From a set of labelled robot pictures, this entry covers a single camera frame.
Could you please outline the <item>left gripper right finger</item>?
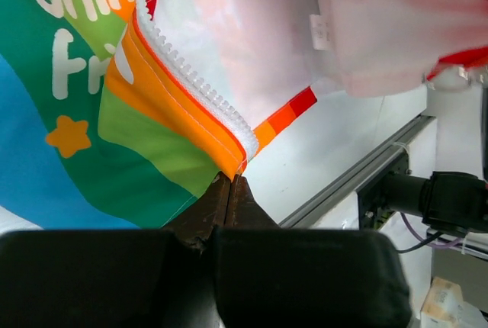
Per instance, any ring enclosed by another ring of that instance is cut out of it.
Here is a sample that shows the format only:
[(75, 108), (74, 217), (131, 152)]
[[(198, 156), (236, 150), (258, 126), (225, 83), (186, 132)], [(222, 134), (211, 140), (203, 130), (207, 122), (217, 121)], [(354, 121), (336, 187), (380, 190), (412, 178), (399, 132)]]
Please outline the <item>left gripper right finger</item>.
[(373, 230), (244, 227), (255, 203), (233, 180), (212, 236), (214, 297), (227, 327), (407, 327), (410, 289), (390, 239)]

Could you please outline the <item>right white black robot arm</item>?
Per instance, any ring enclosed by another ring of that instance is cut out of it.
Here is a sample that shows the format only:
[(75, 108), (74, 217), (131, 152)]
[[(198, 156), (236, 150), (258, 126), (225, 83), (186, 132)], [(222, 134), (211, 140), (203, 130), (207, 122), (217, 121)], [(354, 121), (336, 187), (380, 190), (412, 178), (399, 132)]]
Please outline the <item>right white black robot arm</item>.
[(454, 237), (487, 232), (485, 181), (463, 172), (414, 176), (406, 153), (397, 154), (357, 194), (361, 229), (372, 229), (385, 214), (397, 211)]

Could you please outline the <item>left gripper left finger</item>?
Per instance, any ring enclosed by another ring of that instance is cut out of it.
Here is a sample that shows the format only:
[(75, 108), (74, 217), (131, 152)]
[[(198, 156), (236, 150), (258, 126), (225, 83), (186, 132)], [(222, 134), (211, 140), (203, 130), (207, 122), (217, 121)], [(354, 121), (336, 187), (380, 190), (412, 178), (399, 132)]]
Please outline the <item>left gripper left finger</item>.
[(25, 230), (1, 238), (3, 327), (220, 327), (201, 254), (226, 218), (217, 175), (167, 227)]

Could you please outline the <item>rainbow hooded kids jacket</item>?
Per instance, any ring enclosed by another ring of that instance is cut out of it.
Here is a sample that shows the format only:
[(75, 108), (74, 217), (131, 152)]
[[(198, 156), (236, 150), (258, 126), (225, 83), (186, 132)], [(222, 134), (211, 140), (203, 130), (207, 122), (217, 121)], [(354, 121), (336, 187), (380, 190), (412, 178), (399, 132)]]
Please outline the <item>rainbow hooded kids jacket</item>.
[(487, 0), (1, 0), (1, 213), (161, 227), (321, 96), (486, 64)]

